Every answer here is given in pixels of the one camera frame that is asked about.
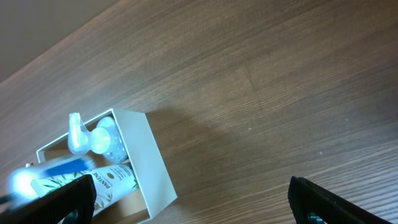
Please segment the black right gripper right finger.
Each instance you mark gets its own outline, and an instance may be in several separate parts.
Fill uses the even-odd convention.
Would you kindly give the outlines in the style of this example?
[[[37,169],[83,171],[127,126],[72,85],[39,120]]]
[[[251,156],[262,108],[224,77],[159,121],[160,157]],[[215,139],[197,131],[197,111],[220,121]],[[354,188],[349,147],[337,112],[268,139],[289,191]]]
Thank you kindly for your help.
[[[303,177],[291,178],[288,201],[297,223],[389,224]]]

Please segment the dark blue spray bottle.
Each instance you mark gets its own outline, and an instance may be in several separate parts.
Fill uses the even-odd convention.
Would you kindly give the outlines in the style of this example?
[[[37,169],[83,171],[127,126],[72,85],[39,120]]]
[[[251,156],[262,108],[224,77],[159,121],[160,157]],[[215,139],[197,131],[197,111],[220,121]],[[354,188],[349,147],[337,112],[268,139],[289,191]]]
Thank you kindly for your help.
[[[92,151],[113,164],[120,164],[128,158],[119,129],[110,116],[100,119],[96,127],[89,131],[80,113],[69,114],[68,148],[76,155]]]

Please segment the white cream tube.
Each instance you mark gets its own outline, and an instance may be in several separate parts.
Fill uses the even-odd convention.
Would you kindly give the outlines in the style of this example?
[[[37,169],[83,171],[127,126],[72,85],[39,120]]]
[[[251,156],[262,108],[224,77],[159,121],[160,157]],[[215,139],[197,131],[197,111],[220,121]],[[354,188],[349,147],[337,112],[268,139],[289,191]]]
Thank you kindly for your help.
[[[39,197],[43,197],[83,175],[92,176],[95,185],[96,200],[93,215],[99,214],[138,189],[137,180],[129,163],[34,179],[30,185]]]

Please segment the white cardboard box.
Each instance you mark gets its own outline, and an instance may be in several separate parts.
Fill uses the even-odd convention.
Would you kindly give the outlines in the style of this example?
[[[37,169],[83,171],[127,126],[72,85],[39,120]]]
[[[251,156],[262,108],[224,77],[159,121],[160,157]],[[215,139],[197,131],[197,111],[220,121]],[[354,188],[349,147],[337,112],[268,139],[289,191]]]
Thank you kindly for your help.
[[[93,215],[93,223],[143,223],[154,218],[171,204],[177,198],[177,194],[146,115],[127,110],[109,109],[83,124],[92,131],[98,121],[105,116],[112,117],[116,122],[128,155],[127,160],[121,164],[131,165],[138,189],[99,214]],[[39,163],[67,155],[76,155],[72,154],[68,148],[68,133],[37,151]],[[95,160],[96,168],[116,165],[92,151],[77,156],[85,155]]]

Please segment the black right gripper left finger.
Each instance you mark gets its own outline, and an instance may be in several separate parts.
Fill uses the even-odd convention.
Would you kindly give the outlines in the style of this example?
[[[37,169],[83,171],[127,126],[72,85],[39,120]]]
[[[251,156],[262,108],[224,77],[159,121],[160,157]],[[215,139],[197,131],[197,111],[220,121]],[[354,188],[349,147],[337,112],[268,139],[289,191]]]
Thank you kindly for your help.
[[[1,223],[91,223],[96,189],[86,174],[67,185],[16,209],[1,213]]]

